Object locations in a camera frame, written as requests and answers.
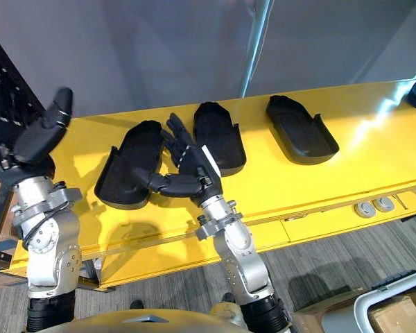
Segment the gray backdrop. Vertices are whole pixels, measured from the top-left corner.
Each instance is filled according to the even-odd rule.
[[[0,0],[0,43],[75,115],[235,98],[261,0]],[[416,0],[275,0],[248,96],[410,78]]]

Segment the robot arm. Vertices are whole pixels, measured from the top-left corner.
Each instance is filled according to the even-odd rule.
[[[272,286],[268,269],[257,254],[252,235],[236,212],[235,201],[226,202],[220,172],[207,147],[197,147],[180,119],[167,121],[174,136],[164,131],[165,147],[171,152],[178,175],[157,175],[135,169],[146,187],[164,196],[188,196],[203,212],[198,217],[199,240],[214,237],[229,285],[252,332],[283,332],[289,324]]]
[[[49,157],[66,133],[71,108],[72,91],[62,88],[43,117],[26,128],[0,117],[0,182],[17,195],[12,223],[29,258],[29,332],[73,319],[81,254],[80,224],[71,206],[81,194],[63,182],[53,185]]]
[[[53,185],[44,176],[15,186],[18,205],[13,224],[21,228],[29,252],[28,332],[36,332],[74,317],[75,288],[81,267],[80,224],[71,206],[81,199],[78,189]]]

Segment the black plastic tray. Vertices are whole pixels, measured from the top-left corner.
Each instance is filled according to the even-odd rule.
[[[151,172],[160,169],[163,151],[162,127],[156,121],[143,121],[131,128],[120,149],[111,148],[94,193],[106,205],[120,210],[142,208],[151,191],[135,181],[132,170],[141,167]]]
[[[328,131],[320,114],[311,117],[304,106],[287,96],[271,96],[266,108],[288,158],[299,164],[329,160],[339,145]]]
[[[239,125],[233,125],[229,112],[219,104],[200,104],[194,114],[193,134],[199,147],[208,147],[222,176],[233,175],[245,165]]]

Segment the gray carpet floor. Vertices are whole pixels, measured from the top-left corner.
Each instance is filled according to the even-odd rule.
[[[295,311],[416,269],[416,217],[270,251],[263,258],[285,308]],[[110,293],[78,290],[76,317],[127,309],[136,298],[147,307],[208,312],[226,291],[224,273],[213,264],[126,284]],[[25,284],[0,289],[0,332],[22,330],[26,293]]]

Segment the black cable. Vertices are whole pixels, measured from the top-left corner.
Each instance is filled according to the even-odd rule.
[[[45,223],[46,221],[48,221],[49,219],[51,219],[54,215],[56,215],[61,210],[63,210],[66,207],[68,207],[68,205],[69,205],[69,202],[67,202],[67,204],[66,205],[63,205],[62,207],[55,208],[48,215],[46,215],[39,223],[37,223],[34,228],[32,228],[31,230],[29,230],[28,234],[23,238],[23,244],[22,244],[23,245],[23,248],[25,250],[28,250],[29,242],[34,237],[34,235],[37,233],[37,231],[40,229],[40,227],[42,226],[42,224]]]

